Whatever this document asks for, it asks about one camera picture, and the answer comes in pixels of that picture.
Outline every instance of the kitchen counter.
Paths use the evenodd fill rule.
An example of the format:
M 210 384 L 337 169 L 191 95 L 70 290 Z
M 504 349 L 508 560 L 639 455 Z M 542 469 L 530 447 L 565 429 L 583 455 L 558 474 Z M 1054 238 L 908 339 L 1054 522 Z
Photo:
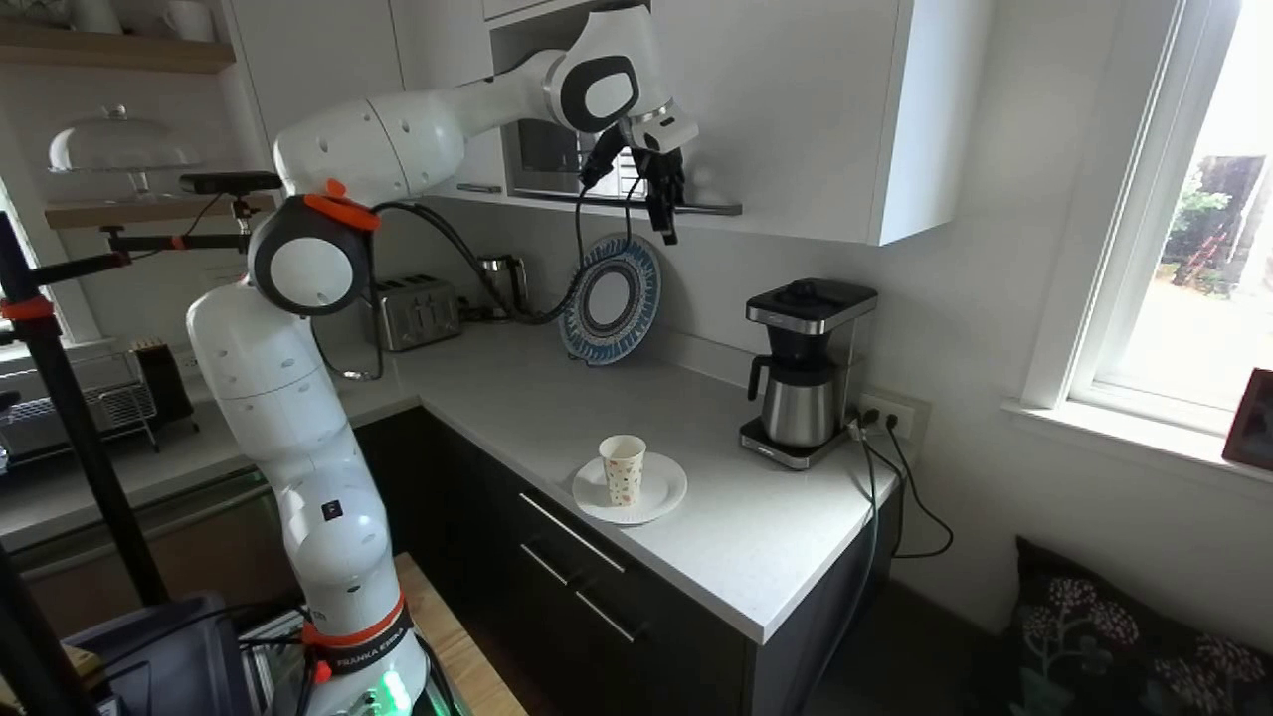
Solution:
M 426 405 L 565 508 L 572 508 L 570 477 L 597 442 L 639 434 L 647 451 L 684 465 L 690 498 L 666 522 L 601 526 L 601 535 L 756 646 L 873 522 L 873 506 L 850 487 L 850 474 L 866 477 L 859 451 L 842 447 L 806 474 L 776 469 L 737 451 L 737 429 L 756 416 L 737 385 L 647 356 L 589 369 L 560 356 L 552 332 L 469 328 L 452 344 L 390 357 L 382 384 L 342 384 L 342 398 L 354 426 Z M 199 426 L 199 434 L 175 426 L 162 455 L 117 457 L 137 506 L 248 469 L 210 405 L 199 405 Z M 97 506 L 77 477 L 0 488 L 4 549 L 89 522 Z

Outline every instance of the floor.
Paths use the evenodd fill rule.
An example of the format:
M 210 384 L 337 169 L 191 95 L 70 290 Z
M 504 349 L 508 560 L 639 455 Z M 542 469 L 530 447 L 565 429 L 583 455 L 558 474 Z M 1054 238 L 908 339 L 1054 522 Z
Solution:
M 806 716 L 956 716 L 983 642 L 931 600 L 882 585 L 834 653 Z

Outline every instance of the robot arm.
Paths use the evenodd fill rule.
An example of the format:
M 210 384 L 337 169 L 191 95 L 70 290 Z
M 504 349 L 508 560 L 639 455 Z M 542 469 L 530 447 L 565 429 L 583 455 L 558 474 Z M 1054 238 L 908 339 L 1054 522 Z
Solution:
M 419 198 L 457 177 L 467 145 L 491 128 L 545 120 L 633 153 L 674 157 L 697 141 L 678 117 L 647 7 L 594 12 L 565 51 L 538 51 L 504 75 L 446 91 L 406 91 L 329 108 L 274 145 L 290 197 L 342 180 L 354 205 Z
M 188 309 L 208 389 L 274 488 L 312 607 L 305 646 L 322 664 L 312 716 L 354 703 L 414 713 L 431 694 L 431 656 L 406 622 L 385 506 L 305 315 L 346 308 L 365 284 L 361 243 L 378 229 L 365 205 L 419 198 L 460 169 L 469 134 L 512 120 L 619 132 L 633 153 L 670 162 L 697 134 L 662 87 L 647 12 L 594 12 L 570 51 L 538 51 L 508 75 L 346 103 L 284 132 L 274 162 L 290 198 L 251 234 L 251 284 Z

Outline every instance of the white cup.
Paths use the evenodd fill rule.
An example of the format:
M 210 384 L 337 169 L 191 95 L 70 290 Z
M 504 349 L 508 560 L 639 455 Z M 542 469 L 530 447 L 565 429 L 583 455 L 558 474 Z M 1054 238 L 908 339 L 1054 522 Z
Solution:
M 639 500 L 643 442 L 635 434 L 611 434 L 597 447 L 597 457 L 603 465 L 609 506 L 635 506 Z
M 168 23 L 170 35 L 191 39 L 191 43 L 210 43 L 213 39 L 210 7 L 196 5 L 196 0 L 168 0 L 162 23 Z

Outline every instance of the power outlet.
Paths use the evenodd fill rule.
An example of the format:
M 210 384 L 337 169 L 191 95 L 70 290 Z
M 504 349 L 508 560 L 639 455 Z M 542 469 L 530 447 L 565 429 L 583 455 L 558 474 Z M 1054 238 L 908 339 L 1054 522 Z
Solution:
M 910 398 L 910 396 L 896 396 L 896 389 L 866 389 L 859 416 L 874 412 L 879 426 L 882 418 L 900 418 L 900 442 L 903 447 L 918 447 L 923 429 L 928 429 L 928 404 Z

